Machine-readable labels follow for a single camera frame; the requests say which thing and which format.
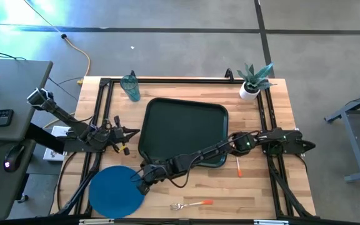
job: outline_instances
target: teal cup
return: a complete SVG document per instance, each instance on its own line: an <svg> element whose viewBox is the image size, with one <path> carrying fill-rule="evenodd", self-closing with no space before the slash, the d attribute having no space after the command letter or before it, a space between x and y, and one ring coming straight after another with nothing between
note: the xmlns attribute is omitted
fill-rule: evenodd
<svg viewBox="0 0 360 225"><path fill-rule="evenodd" d="M125 75L122 77L120 80L120 86L123 88L127 96L129 96L130 100L134 102L140 100L140 89L135 75Z"/></svg>

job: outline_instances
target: gray floor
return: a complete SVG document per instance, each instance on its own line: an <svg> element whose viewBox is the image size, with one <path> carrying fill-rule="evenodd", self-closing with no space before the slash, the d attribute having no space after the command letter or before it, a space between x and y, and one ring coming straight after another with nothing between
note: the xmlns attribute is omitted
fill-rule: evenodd
<svg viewBox="0 0 360 225"><path fill-rule="evenodd" d="M59 26L258 28L253 0L34 2ZM360 0L261 0L261 6L267 29L360 29ZM46 25L20 0L0 0L0 24ZM221 77L226 68L235 71L244 62L264 65L259 34L74 32L68 36L89 53L91 76L121 76L133 69L139 76ZM347 184L343 179L358 171L344 125L323 120L360 96L360 36L267 38L275 76L286 78L296 124L306 139L317 144L306 157L317 214L360 222L360 181ZM0 51L51 60L51 77L57 82L82 76L86 69L85 57L55 32L0 31ZM78 96L76 81L63 86ZM75 110L75 100L51 82L46 88L65 110ZM41 126L52 119L37 112L33 122ZM10 218L46 215L56 179L31 176L26 192L32 201L15 205Z"/></svg>

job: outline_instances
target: fork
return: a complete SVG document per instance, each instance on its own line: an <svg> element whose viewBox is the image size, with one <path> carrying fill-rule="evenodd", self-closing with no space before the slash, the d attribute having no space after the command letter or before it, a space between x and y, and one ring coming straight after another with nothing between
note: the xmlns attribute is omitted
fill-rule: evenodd
<svg viewBox="0 0 360 225"><path fill-rule="evenodd" d="M213 204L213 200L205 200L201 202L191 203L191 204L181 204L181 203L175 203L170 205L170 210L179 210L186 206L198 206L203 204Z"/></svg>

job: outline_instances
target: desk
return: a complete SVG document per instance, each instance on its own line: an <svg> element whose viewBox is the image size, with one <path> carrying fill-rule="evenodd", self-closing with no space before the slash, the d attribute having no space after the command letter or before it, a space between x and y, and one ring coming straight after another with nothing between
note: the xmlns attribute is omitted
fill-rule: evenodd
<svg viewBox="0 0 360 225"><path fill-rule="evenodd" d="M100 77L85 77L76 117L86 119L93 114ZM277 125L283 129L294 129L295 123L291 109L286 82L284 79L271 79L277 84L271 88L271 96L276 113ZM176 98L223 105L229 112L229 133L234 131L253 131L261 129L261 122L256 101L243 101L238 91L238 84L153 84L140 83L141 100L131 102L120 85L115 83L112 94L110 120L115 115L121 118L121 124L128 128L139 128L143 125L147 103L156 97ZM99 124L103 118L105 95L102 97ZM116 154L108 148L102 156L101 170L113 165L125 165L139 169L142 157L138 153L139 134L128 144L130 155ZM211 169L196 167L191 170L188 185L179 189L169 181L160 182L151 187L142 206L130 218L199 218L199 219L251 219L275 218L268 164L262 149L257 147L248 155L240 157L242 178L237 176L237 165L234 156L229 155L224 166ZM84 154L77 154L68 164L61 183L61 200L63 205L76 190L81 177ZM304 164L296 156L284 156L288 182L291 190L303 206L315 214L308 177ZM183 183L185 177L176 180ZM86 207L88 190L82 202ZM280 193L282 209L285 211L284 195ZM172 203L191 203L203 199L213 199L212 206L184 208L170 211ZM56 199L52 213L57 211ZM97 212L92 216L101 217Z"/></svg>
<svg viewBox="0 0 360 225"><path fill-rule="evenodd" d="M0 59L0 107L14 110L11 125L0 127L0 136L5 140L0 141L0 219L9 216L14 200L21 194L36 143L31 140L22 142L26 148L21 165L15 172L5 172L4 157L18 140L24 139L34 114L26 99L35 88L44 87L52 65L50 61Z"/></svg>

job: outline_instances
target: wooden tabletop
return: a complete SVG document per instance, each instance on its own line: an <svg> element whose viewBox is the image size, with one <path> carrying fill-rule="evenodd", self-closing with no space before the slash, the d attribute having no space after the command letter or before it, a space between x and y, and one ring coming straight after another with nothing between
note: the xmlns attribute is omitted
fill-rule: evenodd
<svg viewBox="0 0 360 225"><path fill-rule="evenodd" d="M86 119L94 112L100 77L85 77L76 118ZM284 79L270 79L277 84L271 87L271 96L276 115L277 125L283 129L294 129L295 122L286 82ZM240 84L139 84L141 100L132 102L121 89L114 85L109 119L119 115L122 126L141 129L147 103L156 97L183 99L223 105L229 112L229 133L235 131L253 131L261 129L258 113L258 102L247 102L239 97ZM102 97L99 124L103 117L107 91ZM266 97L263 93L264 107L268 115ZM135 170L139 169L143 160L138 153L140 134L134 136L128 147L130 155L116 154L108 148L103 154L101 170L114 165L125 165ZM68 164L61 182L61 205L64 205L79 185L81 169L85 154L77 154ZM199 218L199 219L272 219L275 218L268 164L260 147L253 149L248 155L239 158L242 178L237 175L236 158L227 157L226 163L217 169L195 167L191 170L188 184L179 189L169 181L159 182L151 187L142 206L128 216L130 218ZM301 204L311 214L315 214L311 190L304 164L299 158L284 155L284 163L289 187ZM185 177L176 179L183 183ZM83 207L88 199L88 189L85 191ZM286 213L284 194L279 191L282 210ZM212 199L211 206L196 206L179 211L169 210L172 203L194 203ZM52 213L57 211L56 198ZM97 212L93 216L101 217Z"/></svg>

